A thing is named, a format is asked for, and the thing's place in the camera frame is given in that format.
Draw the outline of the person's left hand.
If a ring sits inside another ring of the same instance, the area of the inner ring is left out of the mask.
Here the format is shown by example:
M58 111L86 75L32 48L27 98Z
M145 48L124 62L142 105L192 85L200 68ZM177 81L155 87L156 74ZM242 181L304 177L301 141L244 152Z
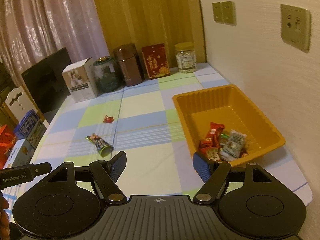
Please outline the person's left hand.
M0 219L0 236L2 240L8 240L10 239L10 220L8 217L8 214L6 212L6 209L9 208L8 201L3 197L3 194L1 193L0 197L0 210L1 210L1 219Z

